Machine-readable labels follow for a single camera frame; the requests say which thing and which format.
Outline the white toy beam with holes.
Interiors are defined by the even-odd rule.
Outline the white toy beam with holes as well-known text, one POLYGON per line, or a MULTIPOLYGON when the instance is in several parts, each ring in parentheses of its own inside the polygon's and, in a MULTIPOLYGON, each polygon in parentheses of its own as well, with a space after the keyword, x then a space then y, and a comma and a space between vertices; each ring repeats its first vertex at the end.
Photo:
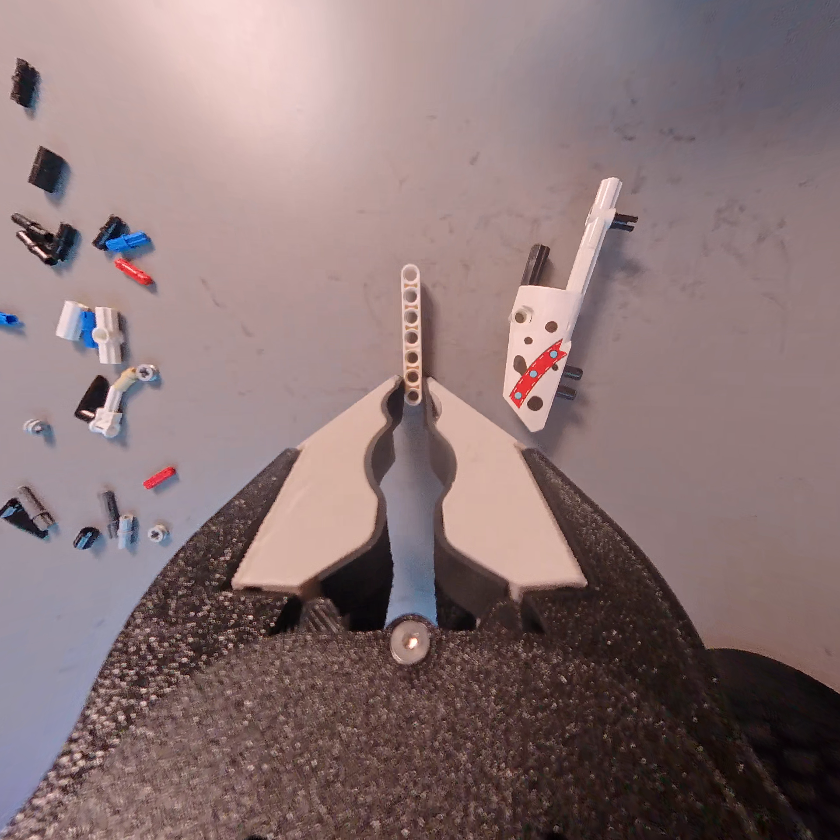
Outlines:
POLYGON ((421 272, 414 264, 404 265, 401 271, 402 303, 402 378, 405 403, 419 405, 423 398, 423 338, 422 338, 421 272))

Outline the white spotted toy panel assembly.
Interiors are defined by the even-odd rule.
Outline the white spotted toy panel assembly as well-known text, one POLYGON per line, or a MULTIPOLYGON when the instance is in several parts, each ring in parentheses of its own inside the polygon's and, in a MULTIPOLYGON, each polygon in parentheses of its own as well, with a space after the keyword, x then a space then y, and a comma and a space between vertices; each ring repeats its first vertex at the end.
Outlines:
POLYGON ((502 394, 532 433, 544 429, 558 394, 575 398, 575 389, 562 379, 581 378, 568 368, 571 336, 601 249, 586 254, 579 245, 565 288, 544 285, 542 279, 537 286, 519 286, 509 316, 502 394))

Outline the white and grey toy connector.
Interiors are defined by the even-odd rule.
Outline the white and grey toy connector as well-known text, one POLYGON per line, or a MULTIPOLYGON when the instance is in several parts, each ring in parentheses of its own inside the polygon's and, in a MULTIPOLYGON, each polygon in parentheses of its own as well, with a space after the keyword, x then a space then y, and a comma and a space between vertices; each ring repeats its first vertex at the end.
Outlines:
POLYGON ((581 240, 583 252, 597 254, 609 227, 616 215, 616 204, 623 183, 616 177, 605 178, 601 181, 593 205, 586 218, 584 235, 581 240))

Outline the white toy connector with hole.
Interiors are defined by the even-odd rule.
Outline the white toy connector with hole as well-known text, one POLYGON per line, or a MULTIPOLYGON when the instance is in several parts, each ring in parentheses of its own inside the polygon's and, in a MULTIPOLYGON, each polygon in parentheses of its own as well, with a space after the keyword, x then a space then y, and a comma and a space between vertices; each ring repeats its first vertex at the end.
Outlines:
POLYGON ((120 312, 114 308, 95 307, 95 325, 91 337, 98 347, 102 364, 121 364, 123 361, 123 331, 120 312))

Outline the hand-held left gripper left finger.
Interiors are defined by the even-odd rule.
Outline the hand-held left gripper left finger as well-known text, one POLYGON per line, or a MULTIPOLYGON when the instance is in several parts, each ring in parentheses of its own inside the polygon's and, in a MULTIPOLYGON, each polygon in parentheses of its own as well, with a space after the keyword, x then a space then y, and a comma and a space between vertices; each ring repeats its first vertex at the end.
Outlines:
POLYGON ((374 546, 402 413, 403 380, 394 375, 299 445, 233 577, 235 590, 308 594, 374 546))

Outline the black toy wedge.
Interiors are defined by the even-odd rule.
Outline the black toy wedge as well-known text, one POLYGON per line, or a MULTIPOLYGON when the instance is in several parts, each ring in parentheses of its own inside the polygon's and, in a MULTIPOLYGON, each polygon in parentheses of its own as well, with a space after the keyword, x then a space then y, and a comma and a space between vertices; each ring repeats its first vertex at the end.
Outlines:
POLYGON ((105 406, 109 389, 109 380, 100 374, 97 375, 80 399, 74 412, 75 417, 89 424, 95 418, 97 410, 105 406))
POLYGON ((37 539, 46 540, 49 536, 46 530, 39 528, 33 522, 17 498, 11 498, 2 506, 1 519, 37 539))

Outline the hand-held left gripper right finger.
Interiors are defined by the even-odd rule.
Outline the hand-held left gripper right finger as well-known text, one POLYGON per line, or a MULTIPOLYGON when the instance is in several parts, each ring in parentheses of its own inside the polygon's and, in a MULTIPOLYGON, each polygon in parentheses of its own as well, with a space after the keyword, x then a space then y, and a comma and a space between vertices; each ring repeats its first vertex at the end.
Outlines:
POLYGON ((425 382, 440 546, 454 569, 437 573, 453 594, 477 594, 456 583, 461 571, 508 594, 587 586, 585 575, 524 458, 519 441, 439 384, 425 382))

